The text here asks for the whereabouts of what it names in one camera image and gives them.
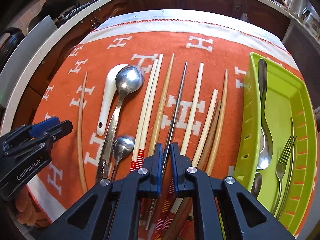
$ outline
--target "orange tablecloth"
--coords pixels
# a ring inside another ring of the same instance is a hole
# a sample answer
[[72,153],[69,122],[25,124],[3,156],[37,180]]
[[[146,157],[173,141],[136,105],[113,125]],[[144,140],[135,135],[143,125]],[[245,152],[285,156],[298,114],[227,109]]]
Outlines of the orange tablecloth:
[[[52,163],[28,184],[34,200],[47,214],[48,219],[50,221],[57,219],[83,194],[78,172],[76,130],[81,85],[86,71],[88,78],[84,96],[82,142],[85,176],[89,188],[95,182],[99,152],[104,139],[96,134],[96,127],[108,71],[118,64],[132,64],[142,66],[146,72],[143,87],[125,99],[116,133],[116,135],[130,134],[135,137],[151,66],[160,53],[164,54],[164,58],[148,129],[146,154],[169,60],[172,53],[175,53],[159,142],[165,144],[182,70],[187,61],[186,82],[178,124],[173,137],[173,141],[178,142],[181,146],[196,85],[198,67],[200,62],[203,62],[204,73],[199,102],[187,150],[187,156],[192,159],[206,119],[213,89],[219,91],[219,100],[224,71],[227,68],[229,82],[226,114],[212,176],[223,178],[228,172],[232,174],[240,144],[243,112],[242,81],[248,68],[249,53],[253,51],[269,57],[302,78],[295,64],[290,63],[294,62],[291,55],[284,47],[270,41],[277,38],[269,33],[268,35],[272,38],[264,39],[254,32],[254,28],[257,27],[252,27],[252,33],[246,33],[242,29],[225,26],[221,21],[214,24],[192,20],[140,19],[113,26],[106,23],[101,26],[100,30],[90,33],[81,44],[76,46],[53,78],[34,118],[34,123],[37,123],[55,115],[60,118],[60,121],[70,120],[74,126],[70,135],[55,143],[51,152]],[[221,33],[227,33],[228,37],[225,39],[219,37]],[[116,107],[117,98],[116,92],[109,120]],[[120,163],[116,179],[124,178],[129,173],[130,163],[131,155]],[[170,180],[171,170],[167,168],[162,198],[158,201],[153,223],[156,223],[159,217]],[[147,239],[152,232],[146,232],[143,228],[140,228],[139,235]]]

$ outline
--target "fork handle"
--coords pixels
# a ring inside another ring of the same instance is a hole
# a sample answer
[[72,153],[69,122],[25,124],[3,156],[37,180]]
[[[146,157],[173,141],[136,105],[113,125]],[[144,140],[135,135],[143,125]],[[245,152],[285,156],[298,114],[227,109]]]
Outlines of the fork handle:
[[275,215],[276,211],[277,211],[277,207],[279,205],[279,201],[280,201],[280,197],[281,197],[281,191],[282,191],[282,178],[278,178],[279,180],[279,192],[278,192],[278,197],[277,197],[277,200],[276,200],[276,203],[275,203],[275,206],[273,207],[273,210],[272,210],[272,214]]

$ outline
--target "metal spoon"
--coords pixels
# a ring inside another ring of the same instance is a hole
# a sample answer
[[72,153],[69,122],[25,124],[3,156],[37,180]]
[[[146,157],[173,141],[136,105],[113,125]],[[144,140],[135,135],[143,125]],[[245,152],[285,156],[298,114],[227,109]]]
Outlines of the metal spoon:
[[113,140],[115,138],[116,128],[118,125],[119,114],[123,100],[128,94],[138,90],[142,86],[143,80],[144,72],[139,66],[129,65],[120,70],[116,76],[115,83],[119,93],[119,101],[111,117],[106,137],[102,146],[96,182],[100,181],[103,178],[107,178],[108,176],[112,145]]
[[260,193],[261,185],[262,185],[262,175],[260,172],[256,172],[256,175],[254,176],[252,189],[250,191],[251,195],[253,195],[255,198],[257,198]]
[[115,159],[115,166],[113,168],[111,180],[115,179],[118,163],[126,158],[134,147],[134,138],[130,135],[118,136],[113,143],[113,157]]
[[258,83],[261,101],[261,141],[257,169],[263,170],[269,166],[273,153],[272,136],[264,112],[267,96],[267,62],[264,59],[259,60],[258,70]]

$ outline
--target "fork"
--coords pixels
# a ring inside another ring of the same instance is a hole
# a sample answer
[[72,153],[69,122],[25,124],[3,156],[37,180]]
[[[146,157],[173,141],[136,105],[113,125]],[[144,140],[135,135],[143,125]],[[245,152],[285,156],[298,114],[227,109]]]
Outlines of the fork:
[[278,197],[277,197],[277,200],[276,200],[276,204],[275,206],[273,207],[273,211],[272,211],[272,214],[275,215],[276,213],[276,210],[278,208],[278,205],[279,205],[279,201],[280,201],[280,197],[281,197],[281,192],[282,192],[282,179],[283,179],[283,176],[284,176],[284,173],[285,173],[285,168],[287,167],[287,163],[288,163],[288,160],[289,160],[289,156],[290,156],[290,153],[291,153],[291,150],[292,150],[292,147],[294,145],[294,142],[296,140],[296,136],[290,136],[287,143],[285,144],[284,146],[284,149],[280,155],[280,158],[278,160],[278,164],[276,166],[276,176],[279,180],[279,192],[278,192]]

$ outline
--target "metal screw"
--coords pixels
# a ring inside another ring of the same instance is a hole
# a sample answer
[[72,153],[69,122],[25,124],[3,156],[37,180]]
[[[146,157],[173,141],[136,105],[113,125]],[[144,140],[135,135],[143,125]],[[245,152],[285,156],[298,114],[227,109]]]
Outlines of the metal screw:
[[196,173],[196,172],[197,172],[197,168],[191,166],[191,167],[187,168],[187,171],[188,171],[189,173]]
[[141,175],[144,175],[148,172],[148,170],[146,168],[140,168],[138,169],[138,173],[141,174]]
[[101,186],[108,186],[109,184],[110,184],[110,180],[109,179],[100,180],[100,185]]
[[236,182],[236,180],[233,177],[226,177],[225,180],[228,184],[234,184]]

